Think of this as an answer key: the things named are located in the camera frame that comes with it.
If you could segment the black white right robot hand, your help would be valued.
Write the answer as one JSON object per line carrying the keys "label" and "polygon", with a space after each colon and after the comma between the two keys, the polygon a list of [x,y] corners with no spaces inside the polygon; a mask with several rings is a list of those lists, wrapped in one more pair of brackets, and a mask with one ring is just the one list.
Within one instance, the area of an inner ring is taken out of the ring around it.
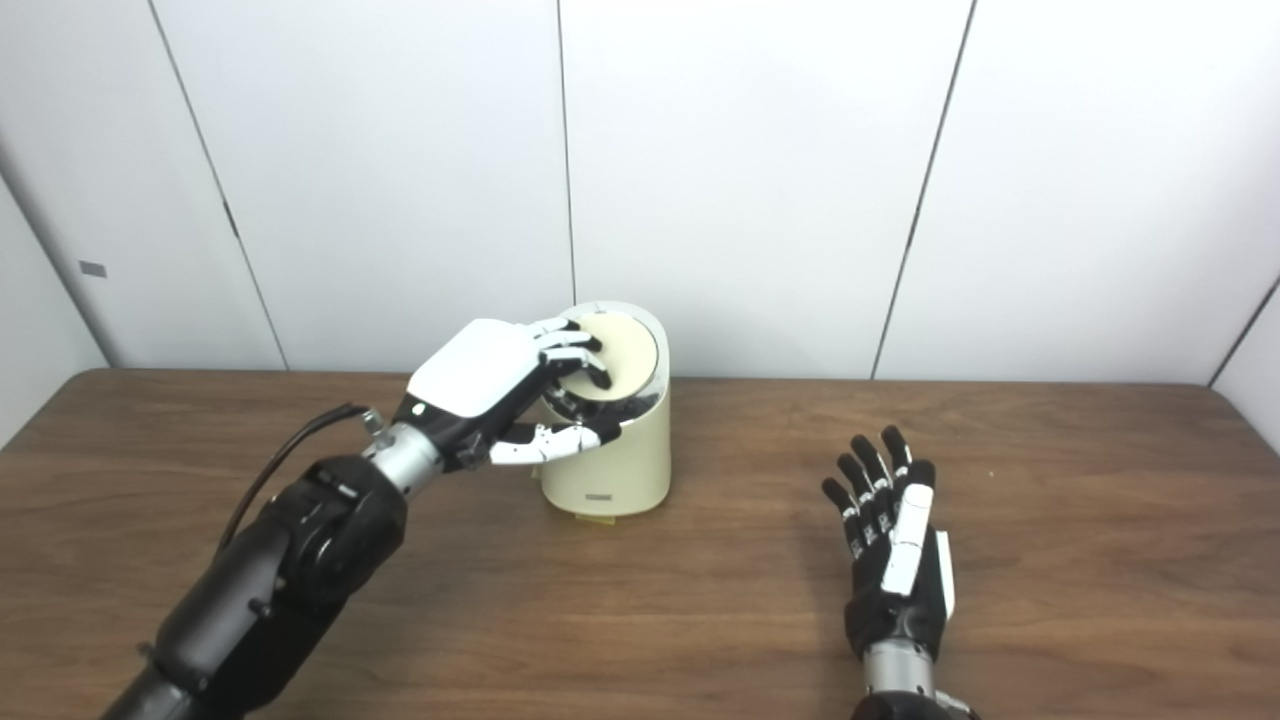
{"label": "black white right robot hand", "polygon": [[851,553],[845,633],[858,656],[902,641],[936,661],[956,591],[948,536],[933,523],[937,470],[888,425],[879,442],[854,436],[820,488],[840,515]]}

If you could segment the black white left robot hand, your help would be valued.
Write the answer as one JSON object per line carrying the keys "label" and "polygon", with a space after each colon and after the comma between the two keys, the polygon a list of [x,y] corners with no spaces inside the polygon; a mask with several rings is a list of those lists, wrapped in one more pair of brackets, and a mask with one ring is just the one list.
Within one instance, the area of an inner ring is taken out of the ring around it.
{"label": "black white left robot hand", "polygon": [[472,320],[410,377],[392,423],[420,433],[444,471],[585,454],[618,439],[622,425],[612,419],[547,425],[520,418],[576,372],[611,388],[602,350],[595,336],[563,316],[530,324]]}

